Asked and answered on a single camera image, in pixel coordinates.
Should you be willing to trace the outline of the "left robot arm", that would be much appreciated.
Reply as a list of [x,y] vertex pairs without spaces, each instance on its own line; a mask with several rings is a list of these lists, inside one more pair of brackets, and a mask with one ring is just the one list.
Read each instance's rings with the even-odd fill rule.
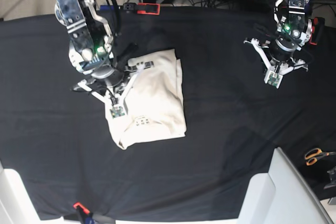
[[265,66],[264,83],[277,89],[285,75],[298,69],[308,70],[314,61],[314,56],[303,48],[313,35],[313,21],[305,13],[309,1],[276,0],[276,32],[271,33],[265,27],[255,25],[269,40],[263,44],[257,38],[244,40],[245,44],[253,46]]

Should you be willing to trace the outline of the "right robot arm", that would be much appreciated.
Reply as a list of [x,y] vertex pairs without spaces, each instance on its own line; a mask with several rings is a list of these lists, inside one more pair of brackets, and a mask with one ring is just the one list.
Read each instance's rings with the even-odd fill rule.
[[128,114],[128,93],[140,73],[154,63],[141,60],[133,66],[128,64],[138,48],[136,44],[129,44],[121,56],[115,56],[113,48],[121,29],[120,8],[116,0],[106,1],[112,23],[97,13],[96,0],[56,0],[55,16],[69,35],[72,66],[86,76],[72,91],[93,95],[115,119]]

